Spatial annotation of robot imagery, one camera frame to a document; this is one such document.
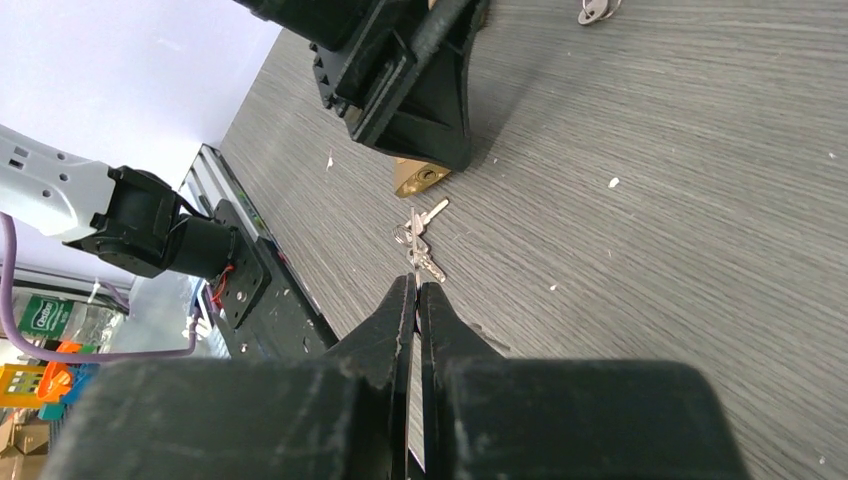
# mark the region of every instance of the brass padlock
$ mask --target brass padlock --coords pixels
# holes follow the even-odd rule
[[[432,163],[395,158],[394,189],[401,198],[421,193],[439,180],[445,178],[450,170]]]

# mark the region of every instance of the green label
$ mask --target green label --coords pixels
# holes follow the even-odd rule
[[[18,330],[31,337],[60,340],[73,309],[72,301],[33,295],[24,310]]]

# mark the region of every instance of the cardboard box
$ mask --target cardboard box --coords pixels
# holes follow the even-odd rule
[[[0,478],[38,480],[47,463],[50,424],[42,420],[16,423],[16,416],[0,425]]]

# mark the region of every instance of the orange object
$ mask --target orange object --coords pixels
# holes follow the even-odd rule
[[[41,408],[44,403],[36,395],[45,368],[32,365],[6,364],[0,367],[0,407]]]
[[[56,349],[60,353],[77,353],[82,345],[72,342],[62,342]],[[62,395],[71,391],[74,376],[68,370],[68,365],[59,362],[50,362],[44,369],[44,377],[38,384],[35,392],[36,397],[44,403],[58,403]]]
[[[77,353],[82,350],[82,345],[73,342],[62,342],[56,349],[59,353]]]

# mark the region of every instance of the white wall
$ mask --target white wall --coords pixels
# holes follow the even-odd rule
[[[200,144],[223,139],[279,31],[231,0],[0,0],[0,123],[177,186]],[[20,230],[28,267],[130,280]]]
[[[0,367],[5,364],[19,364],[22,363],[18,360],[18,357],[23,356],[24,352],[15,348],[12,345],[12,342],[4,339],[0,339]]]

